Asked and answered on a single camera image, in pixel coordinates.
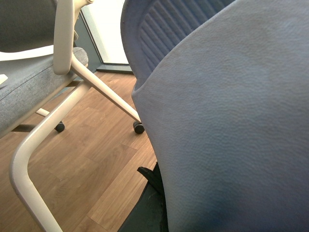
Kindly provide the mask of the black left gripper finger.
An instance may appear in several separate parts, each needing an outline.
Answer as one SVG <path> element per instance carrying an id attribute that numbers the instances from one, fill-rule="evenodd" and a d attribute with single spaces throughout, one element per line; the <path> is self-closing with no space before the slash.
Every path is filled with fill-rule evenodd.
<path id="1" fill-rule="evenodd" d="M 121 225 L 120 232 L 167 232 L 166 200 L 160 169 L 139 167 L 147 184 L 132 211 Z"/>

